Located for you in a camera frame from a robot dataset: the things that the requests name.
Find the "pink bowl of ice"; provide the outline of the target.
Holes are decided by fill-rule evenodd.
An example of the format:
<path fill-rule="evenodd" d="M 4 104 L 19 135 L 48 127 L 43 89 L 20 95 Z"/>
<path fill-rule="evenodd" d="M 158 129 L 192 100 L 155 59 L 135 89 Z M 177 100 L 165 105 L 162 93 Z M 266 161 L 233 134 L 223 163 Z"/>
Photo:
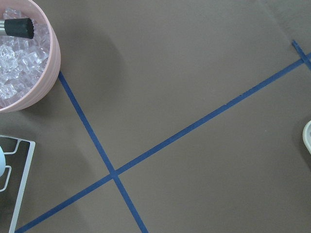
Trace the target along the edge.
<path fill-rule="evenodd" d="M 18 101 L 7 107 L 1 108 L 1 113 L 15 112 L 28 108 L 44 98 L 54 86 L 61 65 L 59 43 L 53 27 L 44 11 L 32 0 L 2 0 L 0 2 L 0 13 L 3 14 L 7 7 L 20 10 L 38 23 L 47 24 L 50 35 L 50 54 L 45 69 L 34 87 Z"/>

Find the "cream bear tray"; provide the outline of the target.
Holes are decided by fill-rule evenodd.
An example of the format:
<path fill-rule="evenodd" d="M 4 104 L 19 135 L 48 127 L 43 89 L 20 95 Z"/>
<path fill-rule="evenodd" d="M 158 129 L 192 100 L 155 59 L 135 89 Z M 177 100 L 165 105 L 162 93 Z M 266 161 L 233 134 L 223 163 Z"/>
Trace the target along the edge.
<path fill-rule="evenodd" d="M 309 154 L 311 154 L 311 121 L 309 121 L 305 125 L 303 129 L 303 133 L 302 133 L 302 138 L 303 138 L 305 147 L 307 148 Z"/>

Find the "light blue cup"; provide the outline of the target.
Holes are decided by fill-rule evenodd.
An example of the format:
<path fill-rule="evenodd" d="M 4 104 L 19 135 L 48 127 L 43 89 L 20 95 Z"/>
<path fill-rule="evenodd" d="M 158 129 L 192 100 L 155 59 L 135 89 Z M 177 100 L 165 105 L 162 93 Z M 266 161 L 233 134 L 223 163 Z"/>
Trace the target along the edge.
<path fill-rule="evenodd" d="M 0 176 L 4 174 L 5 166 L 6 166 L 5 155 L 2 148 L 0 147 Z"/>

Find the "steel scoop black tip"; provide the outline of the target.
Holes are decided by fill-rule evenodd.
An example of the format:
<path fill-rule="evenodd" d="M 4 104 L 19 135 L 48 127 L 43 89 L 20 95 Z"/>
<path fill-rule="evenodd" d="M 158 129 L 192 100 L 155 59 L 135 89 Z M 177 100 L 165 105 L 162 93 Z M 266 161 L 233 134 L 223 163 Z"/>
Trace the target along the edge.
<path fill-rule="evenodd" d="M 33 39 L 33 22 L 30 18 L 1 19 L 0 35 Z"/>

